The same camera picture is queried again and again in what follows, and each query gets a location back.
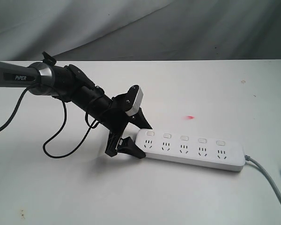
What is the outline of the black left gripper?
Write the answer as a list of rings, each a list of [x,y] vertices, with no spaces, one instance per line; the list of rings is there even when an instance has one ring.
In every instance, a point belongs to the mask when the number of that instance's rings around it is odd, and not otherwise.
[[[113,97],[108,108],[99,117],[100,123],[109,130],[105,154],[114,157],[118,153],[123,153],[135,158],[145,158],[146,153],[133,142],[131,137],[122,137],[129,122],[123,108],[125,95],[126,93]],[[132,116],[132,124],[140,129],[152,129],[141,108]]]

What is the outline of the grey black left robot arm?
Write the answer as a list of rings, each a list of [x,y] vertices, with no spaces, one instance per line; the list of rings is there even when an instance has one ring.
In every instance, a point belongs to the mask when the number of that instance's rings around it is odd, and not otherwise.
[[[78,67],[72,64],[60,67],[48,53],[43,52],[42,55],[42,61],[28,67],[0,61],[0,87],[24,88],[11,116],[0,127],[0,132],[11,123],[24,95],[30,92],[36,96],[51,96],[60,100],[65,115],[66,103],[74,103],[85,112],[88,133],[98,124],[106,127],[109,130],[105,149],[108,156],[123,153],[138,159],[145,158],[145,152],[130,137],[122,137],[129,123],[140,129],[151,129],[141,109],[141,87],[133,85],[126,93],[109,98]]]

